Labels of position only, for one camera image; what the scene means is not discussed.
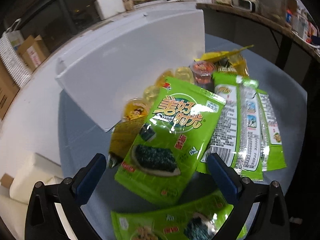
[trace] blue table surface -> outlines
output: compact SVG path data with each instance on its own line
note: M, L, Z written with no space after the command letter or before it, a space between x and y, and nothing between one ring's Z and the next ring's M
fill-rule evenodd
M206 51L239 49L241 46L230 41L208 35L205 36ZM269 184L278 180L284 193L287 192L296 169L306 126L307 93L285 72L260 57L245 50L249 74L259 81L259 88L269 93L271 104L277 117L287 168L264 172L264 181ZM86 166L96 153L108 155L111 132L105 133L74 101L62 91L59 106L60 159L65 177L73 177ZM116 181L117 168L107 169L82 210L88 221L102 239L115 239L110 211L146 212L158 209L156 205L130 192ZM216 189L208 174L195 172L179 203L189 202L205 196ZM250 226L257 205L251 210L247 225Z

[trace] screw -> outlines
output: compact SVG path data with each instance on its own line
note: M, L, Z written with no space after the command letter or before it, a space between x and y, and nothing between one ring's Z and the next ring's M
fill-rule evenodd
M63 183L68 185L68 184L71 183L71 181L72 181L71 178L65 178L65 179L63 180Z
M273 185L274 187L279 187L279 186L280 186L279 182L277 182L276 180L274 180L274 181L272 182L272 185Z
M38 181L36 184L35 184L35 187L36 188L39 188L39 187L41 187L42 186L42 182L41 181Z
M250 180L248 177L243 177L243 178L242 178L242 181L243 181L245 184L249 184L251 180Z

